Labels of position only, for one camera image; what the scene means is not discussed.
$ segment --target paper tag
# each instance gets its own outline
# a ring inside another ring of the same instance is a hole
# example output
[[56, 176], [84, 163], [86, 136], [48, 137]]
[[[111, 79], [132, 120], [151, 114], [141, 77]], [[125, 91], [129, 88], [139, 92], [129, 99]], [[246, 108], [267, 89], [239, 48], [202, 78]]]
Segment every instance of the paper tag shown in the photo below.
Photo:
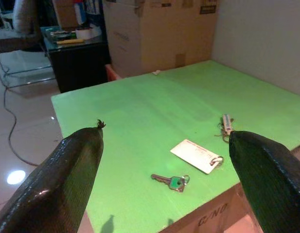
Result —
[[219, 162], [212, 164], [212, 160], [218, 158], [219, 155], [185, 139], [179, 143], [176, 147], [170, 150], [179, 158], [200, 169], [201, 171], [209, 174]]

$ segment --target table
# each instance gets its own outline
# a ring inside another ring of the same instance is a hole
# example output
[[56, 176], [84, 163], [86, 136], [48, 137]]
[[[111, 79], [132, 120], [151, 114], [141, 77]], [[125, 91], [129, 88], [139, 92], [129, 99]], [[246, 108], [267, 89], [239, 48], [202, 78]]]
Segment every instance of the table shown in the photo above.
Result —
[[59, 26], [41, 27], [60, 92], [106, 83], [105, 65], [110, 63], [106, 39], [97, 36], [84, 43], [57, 45], [50, 32], [59, 30]]
[[[217, 124], [300, 144], [300, 96], [214, 61], [145, 74], [52, 97], [64, 137], [97, 119], [105, 149], [87, 212], [96, 233], [155, 233], [239, 182]], [[225, 158], [209, 175], [169, 150], [189, 139]], [[191, 177], [183, 193], [150, 179]]]

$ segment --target key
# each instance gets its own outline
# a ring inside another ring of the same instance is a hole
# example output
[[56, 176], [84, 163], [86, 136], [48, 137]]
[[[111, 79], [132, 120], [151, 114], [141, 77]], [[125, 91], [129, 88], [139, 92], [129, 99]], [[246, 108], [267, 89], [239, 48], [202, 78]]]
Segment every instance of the key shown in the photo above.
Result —
[[166, 178], [163, 176], [152, 174], [151, 178], [156, 181], [167, 184], [170, 189], [178, 191], [178, 192], [183, 192], [184, 187], [186, 185], [186, 180], [182, 177], [173, 176], [171, 178]]

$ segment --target green surface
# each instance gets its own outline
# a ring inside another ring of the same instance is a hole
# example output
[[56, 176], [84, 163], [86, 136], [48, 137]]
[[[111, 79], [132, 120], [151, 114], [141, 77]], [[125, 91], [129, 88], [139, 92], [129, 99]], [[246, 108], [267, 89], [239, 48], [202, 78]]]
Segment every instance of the green surface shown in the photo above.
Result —
[[[218, 196], [238, 177], [217, 124], [300, 144], [300, 96], [213, 61], [84, 88], [52, 98], [64, 137], [97, 119], [105, 150], [87, 211], [96, 233], [155, 233]], [[189, 139], [225, 158], [209, 175], [169, 151]], [[183, 193], [151, 174], [191, 177]]]

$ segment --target tiled floor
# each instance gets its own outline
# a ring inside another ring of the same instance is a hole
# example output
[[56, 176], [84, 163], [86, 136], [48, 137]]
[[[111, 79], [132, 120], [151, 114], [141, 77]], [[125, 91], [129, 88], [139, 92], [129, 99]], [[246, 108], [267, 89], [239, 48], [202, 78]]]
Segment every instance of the tiled floor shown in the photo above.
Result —
[[[12, 71], [31, 69], [49, 64], [43, 53], [15, 51], [0, 54], [3, 64]], [[51, 69], [25, 73], [19, 78], [10, 78], [12, 84], [20, 84], [39, 77], [53, 77]], [[19, 187], [8, 184], [8, 175], [15, 170], [25, 171], [25, 177], [34, 167], [21, 162], [8, 146], [8, 134], [13, 125], [13, 117], [3, 108], [4, 88], [0, 84], [0, 209]], [[26, 160], [41, 163], [62, 139], [60, 128], [51, 103], [51, 96], [59, 93], [55, 80], [13, 88], [7, 93], [7, 106], [17, 115], [17, 125], [11, 141], [15, 150]], [[84, 214], [79, 233], [91, 233], [87, 214]], [[245, 217], [226, 230], [227, 233], [253, 232], [250, 218]]]

